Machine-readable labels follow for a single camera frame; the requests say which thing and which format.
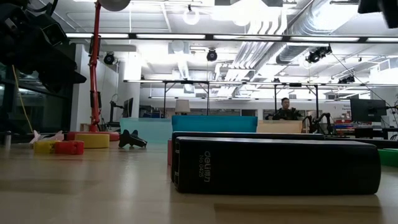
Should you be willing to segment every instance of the computer monitor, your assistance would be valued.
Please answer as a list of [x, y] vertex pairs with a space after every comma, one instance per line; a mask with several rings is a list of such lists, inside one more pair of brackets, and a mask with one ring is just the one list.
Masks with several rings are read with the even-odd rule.
[[381, 122], [381, 116], [387, 115], [384, 100], [350, 99], [351, 119], [359, 122]]
[[123, 104], [123, 118], [130, 118], [132, 112], [133, 98], [126, 100]]

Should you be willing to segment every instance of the teal box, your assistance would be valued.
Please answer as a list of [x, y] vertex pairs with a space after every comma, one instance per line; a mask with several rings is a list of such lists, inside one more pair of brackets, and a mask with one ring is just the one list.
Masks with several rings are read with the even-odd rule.
[[167, 144], [172, 137], [172, 121], [160, 118], [121, 118], [120, 128], [123, 133], [138, 130], [138, 136], [148, 143]]
[[257, 132], [255, 116], [172, 116], [173, 131]]

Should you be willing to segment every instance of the lamp shade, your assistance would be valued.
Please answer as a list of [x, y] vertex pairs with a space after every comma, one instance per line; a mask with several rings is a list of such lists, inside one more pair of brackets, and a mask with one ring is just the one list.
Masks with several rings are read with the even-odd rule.
[[189, 100], [176, 100], [175, 101], [175, 112], [176, 113], [191, 112], [191, 108], [189, 107]]

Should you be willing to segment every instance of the table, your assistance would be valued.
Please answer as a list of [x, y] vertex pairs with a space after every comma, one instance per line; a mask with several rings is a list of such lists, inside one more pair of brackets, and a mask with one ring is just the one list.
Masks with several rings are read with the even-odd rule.
[[355, 128], [355, 138], [383, 138], [388, 140], [389, 132], [398, 132], [398, 128]]
[[397, 211], [398, 169], [390, 167], [376, 195], [191, 195], [170, 183], [165, 144], [111, 142], [81, 156], [0, 149], [1, 223], [396, 224]]

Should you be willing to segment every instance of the green box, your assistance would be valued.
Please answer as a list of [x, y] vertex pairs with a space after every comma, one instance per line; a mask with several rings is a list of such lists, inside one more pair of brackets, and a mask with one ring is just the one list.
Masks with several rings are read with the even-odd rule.
[[379, 149], [379, 155], [381, 165], [398, 167], [398, 149]]

